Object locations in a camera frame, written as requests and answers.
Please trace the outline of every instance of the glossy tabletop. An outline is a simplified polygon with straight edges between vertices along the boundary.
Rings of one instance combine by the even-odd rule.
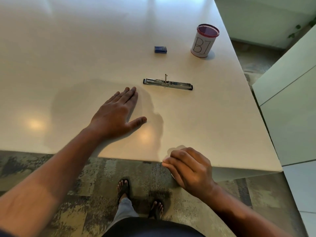
[[[0,20],[1,150],[55,153],[136,86],[131,118],[148,122],[95,155],[162,161],[191,146],[241,177],[282,170],[214,0],[0,0]],[[201,23],[220,31],[203,59],[190,52]],[[193,91],[143,84],[165,74]]]

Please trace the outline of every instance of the flip-flop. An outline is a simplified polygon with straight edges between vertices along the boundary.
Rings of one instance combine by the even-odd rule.
[[[164,203],[161,199],[155,199],[151,205],[151,207],[154,205],[154,202],[157,202],[155,207],[152,208],[152,210],[149,211],[148,218],[154,217],[156,220],[160,220],[160,210],[159,210],[159,203],[162,204],[162,207],[164,208]]]
[[[130,181],[126,178],[122,178],[120,179],[120,181],[118,182],[118,184],[123,181],[123,186],[121,188],[121,190],[118,193],[118,204],[119,204],[119,200],[121,199],[122,195],[126,194],[127,198],[130,198]]]

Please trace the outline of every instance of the right hand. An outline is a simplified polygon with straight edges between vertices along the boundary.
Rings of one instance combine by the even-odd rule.
[[[217,184],[212,178],[212,166],[200,152],[195,149],[183,148],[174,150],[170,157],[163,160],[178,184],[191,195],[203,202],[213,195]]]

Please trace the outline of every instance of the pants leg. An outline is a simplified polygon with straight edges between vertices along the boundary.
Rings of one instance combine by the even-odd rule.
[[[132,206],[132,202],[128,198],[124,198],[118,205],[118,211],[116,212],[113,222],[107,229],[112,227],[115,223],[119,222],[120,220],[128,217],[139,217],[139,215],[135,212]]]

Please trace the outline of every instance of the left hand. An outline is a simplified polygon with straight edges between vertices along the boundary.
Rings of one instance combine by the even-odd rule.
[[[88,128],[100,135],[102,140],[118,138],[135,130],[147,121],[147,118],[142,116],[127,122],[137,99],[136,87],[131,90],[126,87],[123,92],[116,92],[100,107]]]

